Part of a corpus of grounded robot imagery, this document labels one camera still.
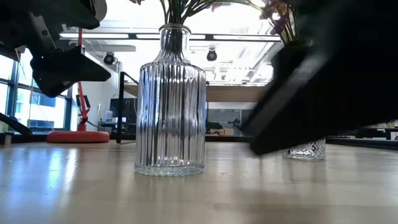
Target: crystal glass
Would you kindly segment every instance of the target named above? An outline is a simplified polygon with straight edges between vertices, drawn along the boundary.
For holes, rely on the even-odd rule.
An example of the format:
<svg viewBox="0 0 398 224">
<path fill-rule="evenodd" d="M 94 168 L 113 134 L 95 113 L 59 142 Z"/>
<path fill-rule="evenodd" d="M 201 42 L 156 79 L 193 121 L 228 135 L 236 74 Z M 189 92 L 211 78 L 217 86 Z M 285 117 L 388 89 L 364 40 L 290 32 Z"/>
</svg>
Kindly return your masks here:
<svg viewBox="0 0 398 224">
<path fill-rule="evenodd" d="M 326 158 L 326 140 L 319 139 L 285 150 L 285 155 L 293 159 L 317 160 Z"/>
<path fill-rule="evenodd" d="M 136 172 L 179 176 L 205 168 L 205 71 L 185 57 L 190 30 L 160 28 L 161 50 L 141 67 Z"/>
</svg>

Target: ceiling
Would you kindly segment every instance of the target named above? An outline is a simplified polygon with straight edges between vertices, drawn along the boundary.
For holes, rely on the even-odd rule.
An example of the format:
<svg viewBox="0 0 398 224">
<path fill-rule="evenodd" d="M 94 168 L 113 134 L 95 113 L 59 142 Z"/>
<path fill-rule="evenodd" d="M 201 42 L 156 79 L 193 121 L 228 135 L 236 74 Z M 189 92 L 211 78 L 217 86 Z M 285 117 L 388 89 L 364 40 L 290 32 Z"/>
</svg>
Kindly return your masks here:
<svg viewBox="0 0 398 224">
<path fill-rule="evenodd" d="M 141 6 L 129 0 L 107 0 L 107 4 L 108 11 L 100 27 L 85 32 L 156 34 L 164 23 L 162 6 L 158 1 L 143 1 Z M 269 23 L 258 18 L 259 12 L 255 9 L 232 4 L 219 7 L 214 12 L 205 9 L 188 18 L 185 25 L 193 34 L 269 35 Z M 84 45 L 88 53 L 98 58 L 107 51 L 114 51 L 123 63 L 119 70 L 137 80 L 140 66 L 153 61 L 160 50 L 158 40 L 86 39 Z M 187 56 L 192 64 L 206 71 L 209 81 L 267 83 L 272 77 L 269 59 L 280 47 L 281 44 L 275 42 L 194 40 L 190 42 Z M 209 49 L 216 50 L 218 58 L 215 62 L 206 59 Z"/>
</svg>

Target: table surface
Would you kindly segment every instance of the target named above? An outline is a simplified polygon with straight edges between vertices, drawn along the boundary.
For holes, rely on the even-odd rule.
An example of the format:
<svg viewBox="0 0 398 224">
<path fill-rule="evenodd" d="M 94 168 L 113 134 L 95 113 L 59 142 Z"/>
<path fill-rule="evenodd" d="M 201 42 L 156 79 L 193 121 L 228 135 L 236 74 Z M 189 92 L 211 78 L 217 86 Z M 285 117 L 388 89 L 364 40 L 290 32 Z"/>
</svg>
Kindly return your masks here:
<svg viewBox="0 0 398 224">
<path fill-rule="evenodd" d="M 327 145 L 325 161 L 207 143 L 204 173 L 134 173 L 135 144 L 0 148 L 0 223 L 398 223 L 398 154 Z"/>
</svg>

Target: black device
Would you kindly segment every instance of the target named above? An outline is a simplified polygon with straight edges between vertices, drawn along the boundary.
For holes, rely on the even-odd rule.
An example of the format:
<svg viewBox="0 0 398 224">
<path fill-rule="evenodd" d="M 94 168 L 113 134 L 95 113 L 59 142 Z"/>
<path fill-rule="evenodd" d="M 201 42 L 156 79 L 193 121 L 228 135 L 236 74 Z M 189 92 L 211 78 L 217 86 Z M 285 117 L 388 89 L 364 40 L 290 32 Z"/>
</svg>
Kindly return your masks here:
<svg viewBox="0 0 398 224">
<path fill-rule="evenodd" d="M 0 0 L 0 54 L 14 60 L 26 46 L 33 79 L 40 90 L 55 97 L 78 81 L 103 82 L 111 74 L 91 62 L 80 47 L 57 44 L 62 26 L 94 29 L 107 11 L 105 0 Z"/>
<path fill-rule="evenodd" d="M 112 111 L 112 117 L 118 117 L 119 99 L 111 99 L 109 110 Z M 135 124 L 137 122 L 137 98 L 123 99 L 122 117 L 126 118 L 127 123 Z"/>
<path fill-rule="evenodd" d="M 210 49 L 209 52 L 207 53 L 207 61 L 209 62 L 214 62 L 217 60 L 217 53 L 215 49 Z"/>
<path fill-rule="evenodd" d="M 17 118 L 14 117 L 8 117 L 2 113 L 0 113 L 0 122 L 4 122 L 8 124 L 12 129 L 17 131 L 20 134 L 23 135 L 30 135 L 32 134 L 32 131 L 27 127 L 18 122 Z"/>
<path fill-rule="evenodd" d="M 114 52 L 107 52 L 104 57 L 104 63 L 107 65 L 114 65 L 118 59 L 114 56 Z"/>
<path fill-rule="evenodd" d="M 241 130 L 265 154 L 398 117 L 394 11 L 376 0 L 295 1 L 313 45 L 283 54 L 276 77 Z"/>
</svg>

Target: clear glass bottle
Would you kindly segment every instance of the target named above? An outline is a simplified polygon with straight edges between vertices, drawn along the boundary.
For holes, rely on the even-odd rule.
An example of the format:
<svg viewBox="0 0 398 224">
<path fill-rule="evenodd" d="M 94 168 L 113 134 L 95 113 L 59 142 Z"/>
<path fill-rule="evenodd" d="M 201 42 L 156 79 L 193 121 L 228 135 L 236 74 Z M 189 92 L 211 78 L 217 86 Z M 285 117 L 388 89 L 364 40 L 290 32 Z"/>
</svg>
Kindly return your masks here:
<svg viewBox="0 0 398 224">
<path fill-rule="evenodd" d="M 291 147 L 285 155 L 293 159 L 319 160 L 326 158 L 326 140 L 319 139 L 308 144 Z"/>
<path fill-rule="evenodd" d="M 180 176 L 205 168 L 205 71 L 185 57 L 190 30 L 160 28 L 161 50 L 141 67 L 136 172 Z"/>
</svg>

